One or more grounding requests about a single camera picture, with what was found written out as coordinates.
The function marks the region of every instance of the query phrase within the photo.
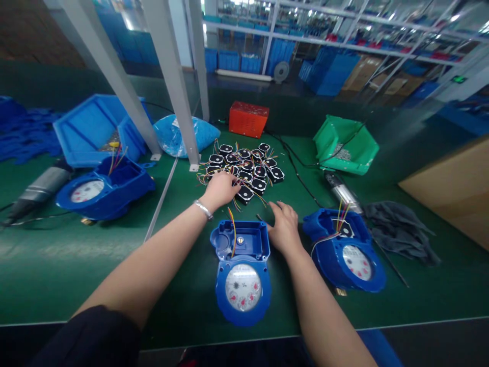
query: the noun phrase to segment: forearm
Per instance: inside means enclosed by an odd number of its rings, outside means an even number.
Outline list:
[[[142,328],[206,223],[205,213],[191,205],[119,264],[76,314],[102,304]]]
[[[305,343],[320,367],[375,366],[375,361],[302,248],[285,255]]]

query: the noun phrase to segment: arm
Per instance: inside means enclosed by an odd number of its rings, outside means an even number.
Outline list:
[[[235,180],[236,177],[228,172],[214,175],[200,202],[214,213],[239,191],[239,185],[232,185]],[[90,307],[104,305],[128,316],[142,329],[154,304],[180,269],[206,223],[205,213],[192,204],[120,263],[75,315]]]
[[[270,203],[275,226],[273,245],[284,255],[294,285],[299,322],[307,348],[320,367],[376,366],[305,251],[297,230],[297,213],[282,202]]]

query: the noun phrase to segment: hand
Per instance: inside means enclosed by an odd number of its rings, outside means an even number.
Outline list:
[[[299,231],[297,229],[297,213],[294,209],[281,201],[277,201],[278,206],[270,202],[270,207],[274,211],[275,226],[268,227],[268,237],[273,245],[287,258],[303,250]]]
[[[219,207],[229,203],[241,189],[241,185],[233,186],[237,180],[237,177],[229,172],[216,173],[207,185],[205,194],[199,199],[200,202],[214,213]]]

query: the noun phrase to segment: silver bracelet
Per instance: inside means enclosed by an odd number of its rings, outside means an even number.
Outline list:
[[[210,222],[212,219],[214,219],[214,216],[212,215],[212,213],[209,211],[209,209],[207,209],[204,205],[202,205],[202,203],[199,201],[199,200],[194,200],[194,204],[196,206],[198,206],[200,209],[202,209],[202,211],[205,213],[205,215],[207,216],[207,221]]]

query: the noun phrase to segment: green exit sign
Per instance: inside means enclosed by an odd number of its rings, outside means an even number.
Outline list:
[[[456,75],[453,79],[452,79],[452,82],[454,83],[459,83],[459,84],[462,84],[463,82],[465,82],[467,80],[467,78],[465,76],[460,76],[460,75]]]

